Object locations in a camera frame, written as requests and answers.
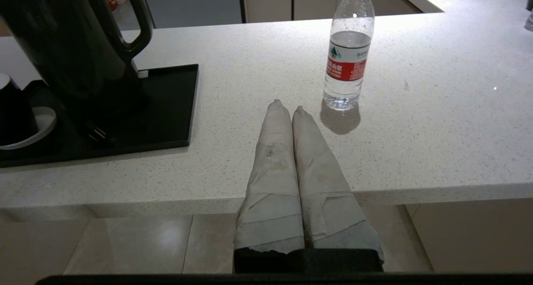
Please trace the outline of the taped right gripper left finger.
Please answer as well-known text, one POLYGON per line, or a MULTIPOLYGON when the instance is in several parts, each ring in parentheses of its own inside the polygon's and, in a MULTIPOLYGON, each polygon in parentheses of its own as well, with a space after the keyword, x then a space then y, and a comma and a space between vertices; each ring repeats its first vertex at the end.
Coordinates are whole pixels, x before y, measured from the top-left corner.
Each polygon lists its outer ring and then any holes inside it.
POLYGON ((267 108, 234 235, 235 273, 288 271, 305 248, 291 116, 280 100, 267 108))

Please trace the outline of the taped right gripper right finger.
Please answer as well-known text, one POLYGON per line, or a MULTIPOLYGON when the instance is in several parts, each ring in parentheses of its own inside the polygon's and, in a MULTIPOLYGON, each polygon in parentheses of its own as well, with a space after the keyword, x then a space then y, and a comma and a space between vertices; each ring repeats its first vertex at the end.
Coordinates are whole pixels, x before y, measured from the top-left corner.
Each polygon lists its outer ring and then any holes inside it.
POLYGON ((304 238, 315 250, 363 251, 379 266, 384 251, 314 117, 302 106, 292 118, 304 238))

